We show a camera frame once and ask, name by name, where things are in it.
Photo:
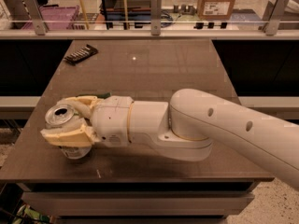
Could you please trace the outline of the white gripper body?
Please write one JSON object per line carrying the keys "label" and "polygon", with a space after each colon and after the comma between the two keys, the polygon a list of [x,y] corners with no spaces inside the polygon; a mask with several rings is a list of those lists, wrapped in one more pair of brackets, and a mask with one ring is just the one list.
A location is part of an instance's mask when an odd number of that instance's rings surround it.
{"label": "white gripper body", "polygon": [[132,103],[129,96],[111,96],[94,107],[90,122],[106,147],[128,146],[128,117]]}

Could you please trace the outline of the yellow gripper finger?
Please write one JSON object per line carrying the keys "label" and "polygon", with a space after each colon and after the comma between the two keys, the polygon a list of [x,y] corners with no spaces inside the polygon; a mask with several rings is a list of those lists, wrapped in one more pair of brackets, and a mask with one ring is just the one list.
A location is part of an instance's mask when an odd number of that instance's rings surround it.
{"label": "yellow gripper finger", "polygon": [[85,119],[90,119],[96,105],[103,102],[102,98],[93,95],[67,97],[57,102],[58,105],[71,105]]}
{"label": "yellow gripper finger", "polygon": [[85,119],[77,119],[65,124],[62,128],[43,129],[43,138],[57,147],[91,147],[96,134]]}

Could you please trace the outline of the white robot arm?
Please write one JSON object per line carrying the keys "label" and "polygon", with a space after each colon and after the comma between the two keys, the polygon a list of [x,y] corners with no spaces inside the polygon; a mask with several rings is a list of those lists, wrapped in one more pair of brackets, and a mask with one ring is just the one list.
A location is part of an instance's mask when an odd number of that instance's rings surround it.
{"label": "white robot arm", "polygon": [[217,140],[299,188],[299,126],[204,91],[179,90],[169,102],[67,97],[47,111],[45,121],[41,135],[62,149],[138,143],[170,159],[201,161]]}

